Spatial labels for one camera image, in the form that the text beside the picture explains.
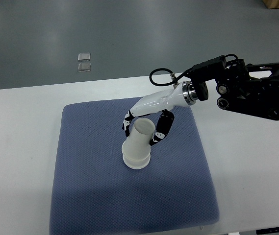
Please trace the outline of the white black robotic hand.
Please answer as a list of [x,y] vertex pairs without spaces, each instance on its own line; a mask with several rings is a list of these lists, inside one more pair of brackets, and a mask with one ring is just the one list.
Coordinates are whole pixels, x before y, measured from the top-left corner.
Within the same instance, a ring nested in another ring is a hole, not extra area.
[[170,132],[174,122],[171,110],[176,107],[189,107],[196,103],[191,94],[191,82],[184,81],[176,88],[147,95],[137,101],[126,113],[122,129],[126,137],[130,135],[129,126],[133,119],[160,112],[154,136],[149,145],[153,146],[163,140]]

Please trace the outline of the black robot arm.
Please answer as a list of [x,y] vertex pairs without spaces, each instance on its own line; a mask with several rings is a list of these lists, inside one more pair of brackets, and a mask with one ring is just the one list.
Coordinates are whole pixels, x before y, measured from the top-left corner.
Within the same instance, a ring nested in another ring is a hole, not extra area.
[[194,65],[186,76],[200,101],[208,99],[206,81],[215,80],[220,109],[279,120],[279,62],[253,65],[221,55]]

